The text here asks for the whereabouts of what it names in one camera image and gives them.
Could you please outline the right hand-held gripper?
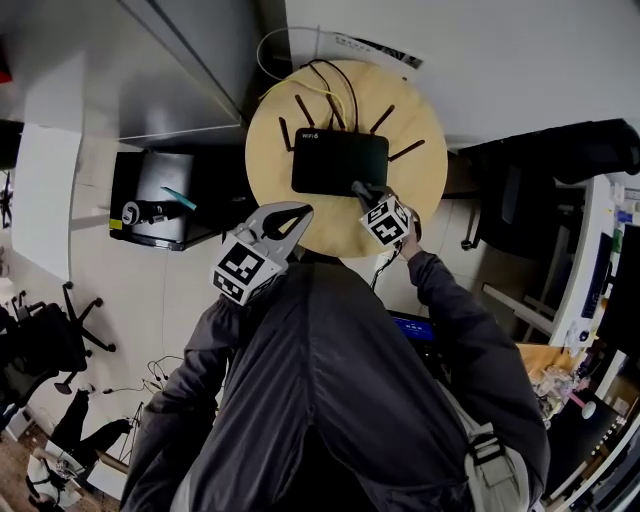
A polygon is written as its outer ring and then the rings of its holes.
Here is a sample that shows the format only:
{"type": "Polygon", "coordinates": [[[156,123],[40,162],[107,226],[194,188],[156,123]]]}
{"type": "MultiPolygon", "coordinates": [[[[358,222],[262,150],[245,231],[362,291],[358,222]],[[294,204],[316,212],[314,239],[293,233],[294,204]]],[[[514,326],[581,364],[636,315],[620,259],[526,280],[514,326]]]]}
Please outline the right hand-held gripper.
{"type": "Polygon", "coordinates": [[[410,232],[410,215],[395,196],[388,186],[373,186],[372,194],[357,193],[364,214],[360,223],[381,246],[401,242],[410,232]],[[382,202],[375,207],[375,200],[382,202]]]}

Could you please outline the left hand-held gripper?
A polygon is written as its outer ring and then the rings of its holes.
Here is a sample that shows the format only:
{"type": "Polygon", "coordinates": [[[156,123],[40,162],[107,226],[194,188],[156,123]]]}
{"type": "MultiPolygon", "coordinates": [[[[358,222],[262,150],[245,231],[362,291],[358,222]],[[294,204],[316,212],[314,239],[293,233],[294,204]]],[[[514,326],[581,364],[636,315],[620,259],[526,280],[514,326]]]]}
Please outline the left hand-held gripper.
{"type": "Polygon", "coordinates": [[[231,230],[222,243],[212,285],[243,306],[270,287],[288,267],[287,258],[313,218],[307,203],[284,201],[261,207],[231,230]]]}

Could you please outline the black router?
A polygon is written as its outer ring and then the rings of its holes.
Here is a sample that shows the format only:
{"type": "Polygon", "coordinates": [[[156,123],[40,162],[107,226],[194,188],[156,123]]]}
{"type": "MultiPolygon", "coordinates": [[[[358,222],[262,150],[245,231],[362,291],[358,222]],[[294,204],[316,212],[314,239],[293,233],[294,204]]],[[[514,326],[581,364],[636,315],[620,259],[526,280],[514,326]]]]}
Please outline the black router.
{"type": "Polygon", "coordinates": [[[380,125],[394,112],[390,105],[366,133],[349,131],[333,98],[326,99],[339,124],[337,130],[318,128],[300,95],[295,100],[308,126],[300,128],[291,139],[286,120],[279,119],[285,148],[293,154],[291,188],[297,193],[353,197],[353,186],[387,184],[388,164],[422,146],[420,139],[391,155],[389,140],[377,134],[380,125]]]}

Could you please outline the person's right forearm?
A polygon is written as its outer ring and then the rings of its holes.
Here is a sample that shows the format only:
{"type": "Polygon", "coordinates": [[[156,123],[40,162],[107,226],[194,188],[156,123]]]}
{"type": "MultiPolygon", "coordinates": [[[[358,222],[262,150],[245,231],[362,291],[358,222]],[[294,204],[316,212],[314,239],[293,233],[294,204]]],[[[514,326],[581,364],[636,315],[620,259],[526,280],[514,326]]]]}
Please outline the person's right forearm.
{"type": "Polygon", "coordinates": [[[419,301],[428,308],[444,337],[466,348],[508,345],[509,340],[494,317],[455,281],[438,256],[424,251],[413,237],[406,239],[401,254],[419,301]]]}

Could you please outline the light grey shoulder bag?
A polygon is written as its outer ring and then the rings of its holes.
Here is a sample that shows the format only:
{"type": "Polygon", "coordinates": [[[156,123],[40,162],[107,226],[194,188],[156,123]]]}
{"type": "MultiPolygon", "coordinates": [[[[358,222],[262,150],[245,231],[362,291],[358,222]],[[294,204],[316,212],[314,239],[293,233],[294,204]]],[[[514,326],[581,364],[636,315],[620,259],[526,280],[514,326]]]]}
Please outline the light grey shoulder bag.
{"type": "Polygon", "coordinates": [[[529,512],[529,479],[522,456],[498,439],[491,423],[476,422],[444,385],[440,388],[468,437],[464,468],[475,512],[529,512]]]}

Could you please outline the round wooden table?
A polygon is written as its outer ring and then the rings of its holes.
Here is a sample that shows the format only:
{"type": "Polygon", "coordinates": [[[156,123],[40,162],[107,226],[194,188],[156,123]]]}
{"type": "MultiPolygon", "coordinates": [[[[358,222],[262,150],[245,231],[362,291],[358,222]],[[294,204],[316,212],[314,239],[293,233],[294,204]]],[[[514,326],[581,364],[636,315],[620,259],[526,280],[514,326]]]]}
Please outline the round wooden table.
{"type": "Polygon", "coordinates": [[[310,204],[314,217],[300,240],[305,248],[339,258],[379,254],[382,246],[361,225],[363,214],[354,197],[301,194],[291,188],[293,155],[284,145],[279,119],[289,133],[308,122],[295,96],[300,95],[315,125],[331,117],[330,95],[348,130],[368,132],[384,111],[394,112],[377,130],[389,140],[391,155],[414,142],[425,143],[389,163],[387,183],[399,199],[427,225],[436,212],[447,179],[447,148],[428,100],[399,75],[378,65],[353,60],[316,62],[274,86],[262,99],[247,133],[245,166],[259,204],[298,201],[310,204]]]}

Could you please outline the teal pen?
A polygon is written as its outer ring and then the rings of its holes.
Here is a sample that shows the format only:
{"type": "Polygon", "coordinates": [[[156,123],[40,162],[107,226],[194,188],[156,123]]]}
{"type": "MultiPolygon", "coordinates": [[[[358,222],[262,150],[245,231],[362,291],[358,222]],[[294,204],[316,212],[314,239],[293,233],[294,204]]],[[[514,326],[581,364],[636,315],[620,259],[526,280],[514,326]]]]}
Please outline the teal pen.
{"type": "Polygon", "coordinates": [[[177,202],[182,204],[184,207],[190,209],[191,211],[195,211],[196,210],[197,205],[194,202],[192,202],[191,200],[189,200],[183,194],[171,189],[170,187],[166,187],[166,186],[162,186],[161,190],[166,192],[167,194],[169,194],[171,197],[173,197],[177,202]]]}

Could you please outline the white printed paper sheet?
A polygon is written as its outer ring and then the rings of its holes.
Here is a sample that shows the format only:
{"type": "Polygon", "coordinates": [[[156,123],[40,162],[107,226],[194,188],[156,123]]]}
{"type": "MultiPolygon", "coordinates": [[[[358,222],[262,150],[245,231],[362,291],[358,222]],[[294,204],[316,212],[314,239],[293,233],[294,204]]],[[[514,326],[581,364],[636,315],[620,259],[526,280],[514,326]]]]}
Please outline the white printed paper sheet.
{"type": "Polygon", "coordinates": [[[423,59],[410,53],[342,33],[325,34],[323,50],[336,57],[378,64],[390,65],[391,62],[398,62],[414,70],[418,70],[424,63],[423,59]]]}

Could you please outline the person's dark jacket torso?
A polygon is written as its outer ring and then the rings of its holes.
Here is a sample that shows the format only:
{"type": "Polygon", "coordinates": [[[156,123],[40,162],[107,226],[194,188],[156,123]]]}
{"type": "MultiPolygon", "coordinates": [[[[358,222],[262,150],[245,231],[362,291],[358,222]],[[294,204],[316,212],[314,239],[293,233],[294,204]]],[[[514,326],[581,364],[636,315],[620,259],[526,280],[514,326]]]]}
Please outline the person's dark jacket torso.
{"type": "Polygon", "coordinates": [[[295,264],[245,307],[212,419],[144,411],[122,512],[475,512],[469,448],[440,384],[524,459],[530,508],[550,449],[513,340],[436,338],[437,379],[351,269],[295,264]]]}

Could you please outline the silver refrigerator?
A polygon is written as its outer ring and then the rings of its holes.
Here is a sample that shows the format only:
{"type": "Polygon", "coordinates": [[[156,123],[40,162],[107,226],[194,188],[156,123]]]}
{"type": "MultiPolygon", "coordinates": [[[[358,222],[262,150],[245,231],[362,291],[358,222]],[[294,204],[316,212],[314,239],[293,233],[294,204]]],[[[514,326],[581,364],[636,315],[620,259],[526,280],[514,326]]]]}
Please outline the silver refrigerator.
{"type": "Polygon", "coordinates": [[[138,147],[240,144],[266,0],[0,0],[0,119],[138,147]]]}

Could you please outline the white computer desk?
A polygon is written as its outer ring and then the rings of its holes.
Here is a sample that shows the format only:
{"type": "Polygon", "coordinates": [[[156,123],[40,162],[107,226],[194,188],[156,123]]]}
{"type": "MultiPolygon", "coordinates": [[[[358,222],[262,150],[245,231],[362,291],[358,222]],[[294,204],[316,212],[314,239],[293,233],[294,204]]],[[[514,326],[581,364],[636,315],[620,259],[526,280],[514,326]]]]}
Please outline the white computer desk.
{"type": "Polygon", "coordinates": [[[586,348],[594,341],[595,320],[582,316],[582,310],[596,268],[601,236],[614,230],[612,184],[604,176],[596,176],[584,183],[585,206],[580,237],[567,285],[559,308],[551,319],[546,318],[538,305],[529,307],[509,297],[488,283],[482,291],[506,305],[516,317],[549,337],[552,347],[586,348]]]}

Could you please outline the black keyboard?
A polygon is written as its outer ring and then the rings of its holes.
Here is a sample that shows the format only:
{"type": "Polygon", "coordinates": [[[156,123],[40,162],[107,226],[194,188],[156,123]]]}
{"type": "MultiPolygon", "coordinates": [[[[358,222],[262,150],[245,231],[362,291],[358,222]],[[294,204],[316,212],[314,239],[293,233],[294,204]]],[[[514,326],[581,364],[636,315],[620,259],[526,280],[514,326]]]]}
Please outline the black keyboard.
{"type": "Polygon", "coordinates": [[[594,317],[599,298],[602,295],[603,288],[605,287],[605,284],[607,282],[607,276],[611,263],[610,257],[612,247],[612,237],[610,235],[602,233],[600,236],[594,271],[581,311],[582,318],[592,319],[594,317]]]}

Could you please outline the white desk with rounded corners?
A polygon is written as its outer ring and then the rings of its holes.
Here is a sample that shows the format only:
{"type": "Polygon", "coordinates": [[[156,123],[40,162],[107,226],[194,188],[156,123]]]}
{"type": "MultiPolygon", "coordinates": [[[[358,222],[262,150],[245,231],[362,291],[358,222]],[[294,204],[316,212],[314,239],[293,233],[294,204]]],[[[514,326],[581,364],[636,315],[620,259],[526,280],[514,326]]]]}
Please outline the white desk with rounded corners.
{"type": "Polygon", "coordinates": [[[82,136],[26,124],[15,167],[12,246],[50,274],[70,278],[70,220],[82,136]]]}

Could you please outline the black monitor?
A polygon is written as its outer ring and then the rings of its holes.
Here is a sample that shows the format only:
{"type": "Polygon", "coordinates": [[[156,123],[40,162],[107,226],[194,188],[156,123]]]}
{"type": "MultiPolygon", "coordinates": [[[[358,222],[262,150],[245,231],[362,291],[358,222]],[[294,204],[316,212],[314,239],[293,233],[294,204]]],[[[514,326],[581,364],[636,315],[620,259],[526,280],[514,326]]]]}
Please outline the black monitor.
{"type": "Polygon", "coordinates": [[[640,227],[625,228],[619,264],[599,339],[629,357],[640,358],[640,227]]]}

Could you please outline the black swivel chair left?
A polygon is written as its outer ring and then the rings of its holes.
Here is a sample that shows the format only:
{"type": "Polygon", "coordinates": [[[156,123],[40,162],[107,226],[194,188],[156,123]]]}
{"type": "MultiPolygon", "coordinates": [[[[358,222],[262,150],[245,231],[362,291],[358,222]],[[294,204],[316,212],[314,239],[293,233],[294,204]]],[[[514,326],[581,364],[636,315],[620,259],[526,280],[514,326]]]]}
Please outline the black swivel chair left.
{"type": "Polygon", "coordinates": [[[70,297],[73,288],[70,281],[62,285],[63,307],[45,302],[25,305],[24,291],[12,299],[17,316],[0,321],[0,407],[24,406],[40,385],[62,373],[66,379],[54,387],[63,395],[71,394],[71,382],[87,370],[92,356],[87,342],[105,352],[116,351],[115,344],[104,343],[84,326],[89,313],[103,306],[103,299],[94,299],[77,313],[70,297]]]}

